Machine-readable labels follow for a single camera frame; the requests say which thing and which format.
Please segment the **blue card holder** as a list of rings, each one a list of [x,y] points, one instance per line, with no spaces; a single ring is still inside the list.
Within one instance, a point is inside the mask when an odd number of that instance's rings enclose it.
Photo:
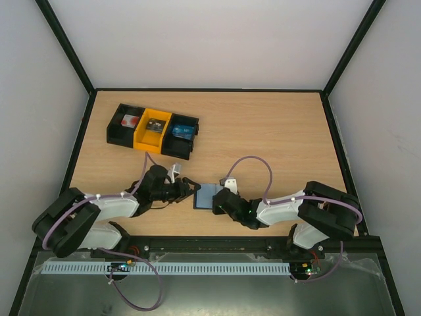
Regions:
[[[194,209],[212,209],[212,199],[223,187],[219,184],[201,184],[201,188],[194,193]]]

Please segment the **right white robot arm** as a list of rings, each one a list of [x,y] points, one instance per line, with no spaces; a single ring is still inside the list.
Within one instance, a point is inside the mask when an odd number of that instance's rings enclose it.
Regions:
[[[294,194],[267,201],[247,201],[223,188],[212,197],[212,212],[226,214],[254,230],[301,220],[292,227],[292,238],[287,241],[288,253],[296,258],[328,238],[351,240],[355,227],[363,220],[355,196],[317,181],[307,182],[303,190]]]

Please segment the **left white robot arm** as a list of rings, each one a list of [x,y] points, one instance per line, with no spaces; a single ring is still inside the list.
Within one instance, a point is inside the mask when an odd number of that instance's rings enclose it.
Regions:
[[[179,203],[201,189],[187,177],[179,177],[179,165],[170,169],[153,165],[130,188],[118,194],[85,194],[65,190],[32,224],[32,231],[46,250],[63,258],[79,249],[113,250],[126,231],[111,219],[144,214],[156,201]]]

